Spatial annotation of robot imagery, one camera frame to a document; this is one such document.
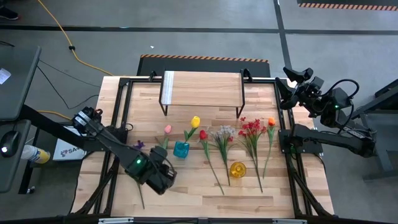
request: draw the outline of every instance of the wooden tabletop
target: wooden tabletop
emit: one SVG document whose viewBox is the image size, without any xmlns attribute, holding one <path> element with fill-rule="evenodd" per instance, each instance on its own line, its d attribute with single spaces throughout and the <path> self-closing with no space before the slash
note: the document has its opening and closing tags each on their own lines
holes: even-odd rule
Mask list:
<svg viewBox="0 0 398 224">
<path fill-rule="evenodd" d="M 114 108 L 116 92 L 120 77 L 104 77 L 97 108 L 103 110 L 103 124 L 109 125 Z M 274 87 L 270 84 L 245 84 L 246 106 L 241 117 L 247 120 L 260 119 L 261 124 L 267 124 L 269 117 L 276 119 L 276 130 L 280 129 L 277 115 Z M 236 119 L 234 108 L 200 107 L 200 106 L 172 106 L 168 116 L 164 116 L 159 107 L 159 83 L 135 83 L 127 123 L 134 126 L 129 133 L 127 143 L 132 145 L 137 140 L 145 143 L 144 150 L 156 145 L 155 137 L 163 138 L 164 127 L 172 125 L 169 134 L 170 142 L 168 159 L 177 170 L 174 185 L 163 195 L 157 195 L 147 185 L 142 186 L 144 203 L 142 208 L 139 191 L 135 181 L 124 173 L 120 167 L 113 201 L 112 216 L 130 217 L 220 217 L 220 218 L 292 218 L 294 212 L 290 187 L 287 177 L 286 161 L 279 149 L 277 134 L 271 149 L 271 157 L 267 165 L 267 175 L 261 178 L 264 193 L 261 193 L 257 181 L 254 165 L 247 151 L 240 145 L 234 146 L 228 153 L 228 166 L 236 161 L 243 162 L 247 167 L 247 174 L 240 179 L 231 177 L 231 186 L 225 174 L 225 168 L 220 153 L 210 148 L 211 163 L 223 186 L 225 196 L 221 194 L 216 180 L 208 165 L 205 153 L 198 143 L 198 131 L 201 129 L 217 130 L 220 125 L 231 125 L 237 131 L 241 123 Z M 122 110 L 119 112 L 118 124 L 121 122 Z M 190 120 L 193 116 L 201 118 L 201 125 L 193 135 L 190 152 L 186 159 L 173 156 L 172 149 L 176 141 L 184 139 L 183 130 L 190 130 Z M 312 127 L 313 122 L 308 118 L 305 108 L 294 108 L 296 123 Z M 259 169 L 265 164 L 269 149 L 268 137 L 259 139 Z M 95 152 L 83 161 L 73 210 L 76 211 L 88 200 L 98 185 L 103 162 L 103 152 Z M 333 213 L 333 207 L 326 181 L 325 171 L 317 157 L 303 154 L 303 164 L 307 184 L 324 208 Z M 304 211 L 302 193 L 298 190 L 300 208 Z"/>
<path fill-rule="evenodd" d="M 162 104 L 230 106 L 243 104 L 240 73 L 165 71 Z"/>
</svg>

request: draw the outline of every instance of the orange tulip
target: orange tulip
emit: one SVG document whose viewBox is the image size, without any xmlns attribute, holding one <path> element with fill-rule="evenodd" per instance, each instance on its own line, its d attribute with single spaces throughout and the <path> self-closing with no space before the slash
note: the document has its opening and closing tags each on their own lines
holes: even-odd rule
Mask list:
<svg viewBox="0 0 398 224">
<path fill-rule="evenodd" d="M 268 125 L 269 126 L 275 126 L 275 118 L 268 118 Z"/>
</svg>

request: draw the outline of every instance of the concrete floor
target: concrete floor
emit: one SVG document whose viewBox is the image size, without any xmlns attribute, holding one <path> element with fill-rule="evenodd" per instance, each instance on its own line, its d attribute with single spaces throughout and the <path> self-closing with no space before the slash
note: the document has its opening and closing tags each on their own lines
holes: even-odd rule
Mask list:
<svg viewBox="0 0 398 224">
<path fill-rule="evenodd" d="M 273 0 L 70 0 L 43 1 L 65 26 L 252 28 L 278 29 Z M 397 30 L 398 12 L 350 11 L 344 9 L 299 8 L 294 0 L 279 0 L 285 29 L 313 30 Z M 15 0 L 9 7 L 22 14 L 12 24 L 54 25 L 35 0 Z M 284 76 L 285 65 L 279 34 L 186 33 L 186 32 L 68 32 L 80 58 L 116 75 L 134 75 L 141 54 L 211 55 L 218 57 L 266 58 L 271 76 Z M 352 78 L 361 89 L 354 98 L 359 107 L 378 89 L 397 78 L 396 35 L 298 35 L 286 36 L 289 57 L 296 70 L 312 67 L 328 89 L 341 78 Z M 104 74 L 78 63 L 59 31 L 0 30 L 0 40 L 17 46 L 39 45 L 41 59 L 60 70 L 95 85 Z M 99 89 L 72 80 L 39 63 L 71 106 Z M 347 92 L 352 87 L 342 84 Z M 73 116 L 81 108 L 67 110 L 51 86 L 37 72 L 27 104 L 37 110 L 59 111 Z M 94 106 L 96 100 L 87 105 Z M 62 119 L 51 116 L 56 121 Z M 372 120 L 375 127 L 394 130 L 396 117 Z M 315 124 L 326 130 L 318 119 Z M 396 142 L 392 139 L 389 145 Z M 365 183 L 363 175 L 378 171 L 376 160 L 363 159 L 347 150 L 324 146 L 326 175 L 335 213 L 340 217 L 396 222 L 398 220 L 397 179 Z M 19 180 L 22 169 L 19 169 Z M 37 191 L 16 195 L 16 189 L 0 195 L 0 220 L 65 215 L 73 202 L 79 167 L 65 166 L 34 175 Z"/>
</svg>

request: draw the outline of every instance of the purple flower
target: purple flower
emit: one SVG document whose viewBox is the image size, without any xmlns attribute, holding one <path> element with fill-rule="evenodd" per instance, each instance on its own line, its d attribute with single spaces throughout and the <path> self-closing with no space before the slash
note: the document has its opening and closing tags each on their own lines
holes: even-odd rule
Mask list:
<svg viewBox="0 0 398 224">
<path fill-rule="evenodd" d="M 142 149 L 142 147 L 144 147 L 144 146 L 145 146 L 145 145 L 144 145 L 144 142 L 138 140 L 138 141 L 137 141 L 137 145 L 135 145 L 134 147 L 136 147 L 136 148 L 138 148 L 138 149 Z"/>
</svg>

